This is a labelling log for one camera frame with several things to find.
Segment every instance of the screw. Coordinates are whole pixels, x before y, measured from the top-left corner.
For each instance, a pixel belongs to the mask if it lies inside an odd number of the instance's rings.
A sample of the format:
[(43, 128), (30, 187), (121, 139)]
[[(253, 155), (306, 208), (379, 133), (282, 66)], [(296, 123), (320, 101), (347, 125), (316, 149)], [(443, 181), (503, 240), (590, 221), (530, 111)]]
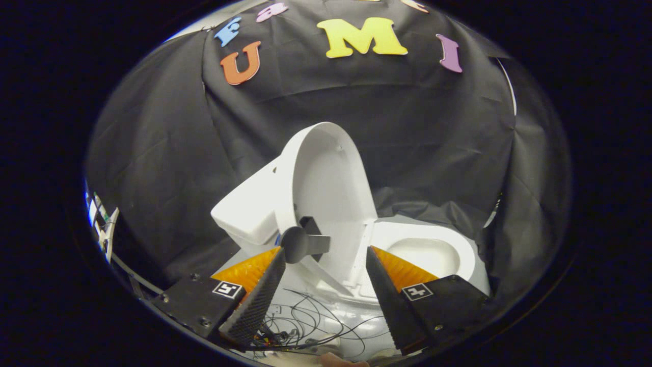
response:
[(211, 321), (208, 320), (206, 317), (202, 317), (202, 318), (200, 319), (200, 324), (201, 324), (203, 327), (207, 328), (207, 327), (211, 326)]

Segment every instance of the letter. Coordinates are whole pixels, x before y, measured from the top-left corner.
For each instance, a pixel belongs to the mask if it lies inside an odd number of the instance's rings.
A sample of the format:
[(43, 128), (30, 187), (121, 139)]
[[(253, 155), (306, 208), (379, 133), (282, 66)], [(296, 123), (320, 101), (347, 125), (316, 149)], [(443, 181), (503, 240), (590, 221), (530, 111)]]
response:
[(238, 65), (235, 63), (235, 58), (238, 57), (237, 52), (230, 54), (220, 61), (220, 65), (224, 69), (224, 78), (226, 78), (227, 83), (232, 86), (237, 86), (256, 75), (260, 68), (260, 55), (258, 54), (259, 45), (260, 41), (257, 40), (243, 48), (243, 52), (246, 53), (246, 58), (249, 61), (249, 67), (243, 72), (238, 71)]
[(229, 24), (226, 25), (226, 27), (220, 29), (219, 32), (215, 33), (215, 36), (213, 37), (214, 39), (217, 37), (220, 37), (220, 40), (222, 41), (222, 47), (226, 46), (227, 43), (231, 42), (231, 40), (237, 36), (238, 34), (238, 29), (240, 28), (240, 17), (232, 20), (229, 22)]
[(406, 55), (408, 49), (401, 46), (392, 24), (394, 22), (386, 18), (367, 18), (362, 29), (357, 29), (345, 20), (330, 19), (317, 23), (317, 28), (326, 31), (331, 45), (326, 56), (331, 59), (353, 55), (353, 50), (344, 44), (345, 40), (361, 54), (369, 51), (373, 39), (376, 42), (373, 50), (377, 54)]
[(416, 2), (414, 0), (401, 0), (401, 3), (403, 3), (403, 4), (405, 4), (405, 5), (409, 6), (409, 7), (415, 8), (417, 10), (420, 10), (420, 11), (422, 11), (424, 13), (429, 13), (429, 11), (427, 11), (423, 7), (423, 5), (419, 4), (418, 2)]
[(265, 20), (268, 20), (269, 18), (272, 18), (274, 15), (281, 14), (282, 12), (286, 11), (288, 7), (283, 4), (283, 3), (278, 3), (274, 5), (270, 5), (267, 8), (264, 8), (258, 13), (258, 18), (256, 18), (256, 23), (264, 22)]
[(450, 71), (462, 72), (460, 59), (457, 56), (457, 47), (459, 47), (457, 42), (442, 35), (437, 35), (437, 38), (439, 38), (441, 41), (441, 48), (444, 52), (444, 57), (439, 60), (441, 66), (449, 69)]

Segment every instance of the purple letter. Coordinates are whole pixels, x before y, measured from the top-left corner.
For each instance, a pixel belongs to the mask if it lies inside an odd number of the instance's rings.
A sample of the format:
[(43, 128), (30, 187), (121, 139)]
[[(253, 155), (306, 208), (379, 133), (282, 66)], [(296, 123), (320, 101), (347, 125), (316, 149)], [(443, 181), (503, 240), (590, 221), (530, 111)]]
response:
[(450, 71), (462, 72), (460, 60), (457, 57), (457, 47), (459, 47), (457, 42), (442, 35), (437, 35), (437, 38), (441, 41), (441, 47), (444, 51), (444, 58), (439, 60), (441, 66)]

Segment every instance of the black background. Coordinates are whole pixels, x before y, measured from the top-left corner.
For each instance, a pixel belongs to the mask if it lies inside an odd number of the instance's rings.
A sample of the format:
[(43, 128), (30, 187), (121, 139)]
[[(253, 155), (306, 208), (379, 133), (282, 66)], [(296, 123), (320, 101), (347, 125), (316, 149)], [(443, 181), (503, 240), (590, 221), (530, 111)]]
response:
[[(2, 329), (12, 357), (5, 365), (223, 362), (129, 296), (80, 230), (81, 161), (106, 97), (149, 50), (218, 5), (116, 0), (5, 12), (3, 146), (10, 155), (3, 166), (10, 184), (3, 195), (9, 199), (3, 247), (10, 272), (3, 297), (9, 325)], [(639, 83), (649, 59), (649, 9), (599, 1), (437, 5), (504, 47), (542, 84), (569, 136), (576, 180), (560, 255), (575, 261), (564, 279), (518, 324), (438, 363), (646, 364), (650, 113)], [(565, 263), (559, 261), (533, 298), (554, 284)], [(492, 334), (536, 300), (524, 302)]]

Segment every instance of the toilet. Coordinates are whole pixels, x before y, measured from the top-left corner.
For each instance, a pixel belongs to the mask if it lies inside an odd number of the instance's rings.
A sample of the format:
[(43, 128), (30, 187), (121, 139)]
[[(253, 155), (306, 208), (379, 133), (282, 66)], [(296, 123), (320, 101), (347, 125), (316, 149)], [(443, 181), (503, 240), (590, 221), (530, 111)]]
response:
[(484, 263), (469, 238), (402, 215), (378, 218), (360, 154), (334, 123), (295, 134), (279, 157), (226, 195), (211, 216), (248, 256), (277, 246), (280, 234), (313, 217), (321, 234), (330, 236), (330, 250), (288, 269), (314, 279), (318, 291), (343, 299), (378, 304), (365, 267), (368, 246), (439, 278), (456, 274), (490, 292)]

